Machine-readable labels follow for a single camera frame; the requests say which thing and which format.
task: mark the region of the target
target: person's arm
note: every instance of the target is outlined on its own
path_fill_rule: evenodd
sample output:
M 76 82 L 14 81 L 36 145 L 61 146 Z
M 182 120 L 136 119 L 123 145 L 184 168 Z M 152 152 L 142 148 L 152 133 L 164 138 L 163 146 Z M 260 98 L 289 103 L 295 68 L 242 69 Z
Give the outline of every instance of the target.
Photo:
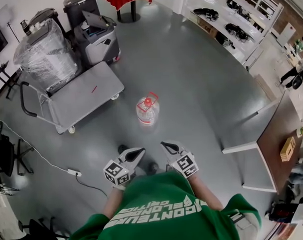
M 121 205 L 123 194 L 123 190 L 119 190 L 118 188 L 113 187 L 102 211 L 102 214 L 111 219 L 117 211 L 118 207 Z
M 187 179 L 195 196 L 200 200 L 206 202 L 209 208 L 217 211 L 224 209 L 221 201 L 219 201 L 213 192 L 211 192 L 211 190 L 202 182 L 197 172 Z

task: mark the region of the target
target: black trash can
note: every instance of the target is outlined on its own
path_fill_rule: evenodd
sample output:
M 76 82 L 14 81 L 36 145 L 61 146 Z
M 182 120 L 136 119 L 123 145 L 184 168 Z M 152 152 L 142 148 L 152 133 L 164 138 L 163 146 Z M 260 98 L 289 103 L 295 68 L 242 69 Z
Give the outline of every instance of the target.
M 28 25 L 33 26 L 36 23 L 38 23 L 38 22 L 41 23 L 47 19 L 53 19 L 60 27 L 64 38 L 67 38 L 66 32 L 65 32 L 60 20 L 58 19 L 58 12 L 55 11 L 54 8 L 46 8 L 44 10 L 37 12 L 36 15 L 29 21 Z
M 96 0 L 64 0 L 63 11 L 67 13 L 71 30 L 85 21 L 82 11 L 101 15 Z

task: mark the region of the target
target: electrical cord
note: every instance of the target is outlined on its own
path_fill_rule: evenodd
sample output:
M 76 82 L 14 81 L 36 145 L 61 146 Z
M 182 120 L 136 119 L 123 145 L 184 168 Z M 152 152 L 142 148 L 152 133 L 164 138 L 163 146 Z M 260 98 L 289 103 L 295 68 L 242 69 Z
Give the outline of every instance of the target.
M 106 195 L 106 193 L 103 191 L 103 190 L 101 190 L 100 188 L 98 188 L 98 187 L 94 187 L 94 186 L 89 186 L 89 185 L 86 185 L 86 184 L 84 184 L 84 183 L 81 183 L 79 180 L 78 180 L 78 173 L 76 172 L 76 181 L 80 184 L 80 185 L 83 185 L 83 186 L 85 186 L 85 187 L 88 187 L 88 188 L 92 188 L 92 189 L 95 189 L 95 190 L 99 190 L 100 192 L 102 192 L 106 197 L 107 197 L 107 195 Z
M 33 145 L 31 145 L 28 141 L 24 140 L 24 138 L 23 138 L 22 136 L 20 136 L 18 133 L 16 133 L 14 130 L 12 130 L 4 121 L 0 120 L 0 122 L 2 122 L 3 124 L 5 124 L 5 126 L 7 126 L 7 128 L 8 128 L 9 130 L 11 130 L 14 134 L 16 134 L 16 135 L 17 135 L 19 138 L 21 138 L 24 142 L 26 142 L 28 145 L 30 145 L 30 146 L 31 146 L 31 147 L 40 155 L 40 157 L 41 157 L 42 159 L 44 159 L 48 164 L 50 164 L 52 167 L 56 167 L 57 169 L 62 170 L 62 171 L 64 171 L 64 172 L 68 173 L 67 170 L 65 170 L 65 169 L 63 169 L 63 168 L 60 168 L 59 166 L 54 165 L 54 164 L 52 164 L 51 162 L 49 162 L 45 157 L 43 157 L 43 156 L 41 155 L 41 153 L 40 153 Z

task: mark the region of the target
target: cart wheel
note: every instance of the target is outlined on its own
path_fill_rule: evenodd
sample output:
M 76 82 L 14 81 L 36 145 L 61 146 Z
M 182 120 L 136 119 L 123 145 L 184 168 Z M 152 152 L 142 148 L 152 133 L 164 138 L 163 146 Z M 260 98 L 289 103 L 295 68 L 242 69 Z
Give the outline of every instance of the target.
M 70 134 L 74 134 L 75 133 L 75 126 L 69 127 L 68 131 Z
M 114 100 L 116 100 L 119 96 L 120 96 L 120 94 L 118 93 L 118 94 L 116 94 L 115 96 L 111 97 L 111 100 L 114 101 Z

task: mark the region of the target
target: power strip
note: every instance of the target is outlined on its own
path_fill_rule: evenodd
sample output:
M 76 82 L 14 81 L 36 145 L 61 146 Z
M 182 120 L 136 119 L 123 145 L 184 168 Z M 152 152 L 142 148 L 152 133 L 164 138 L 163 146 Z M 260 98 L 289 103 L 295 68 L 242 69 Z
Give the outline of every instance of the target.
M 81 177 L 82 173 L 80 171 L 76 171 L 76 170 L 72 170 L 72 169 L 68 169 L 67 172 L 71 175 L 77 175 L 77 177 Z

